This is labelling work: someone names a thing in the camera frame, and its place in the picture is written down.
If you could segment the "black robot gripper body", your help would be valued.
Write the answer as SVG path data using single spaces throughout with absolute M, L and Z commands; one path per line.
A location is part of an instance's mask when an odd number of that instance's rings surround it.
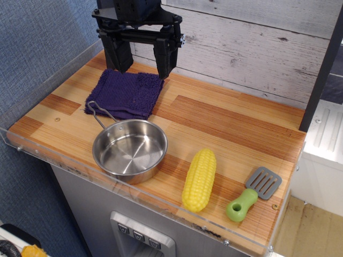
M 166 40 L 172 49 L 185 44 L 182 17 L 164 10 L 161 1 L 111 1 L 92 12 L 99 35 L 113 40 L 155 44 Z

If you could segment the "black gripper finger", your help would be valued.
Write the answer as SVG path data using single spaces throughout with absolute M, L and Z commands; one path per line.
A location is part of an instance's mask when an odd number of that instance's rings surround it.
M 125 73 L 133 64 L 130 43 L 114 40 L 112 37 L 106 36 L 102 38 L 102 43 L 107 68 Z
M 166 79 L 177 64 L 178 47 L 168 40 L 157 40 L 153 47 L 156 66 L 161 80 Z

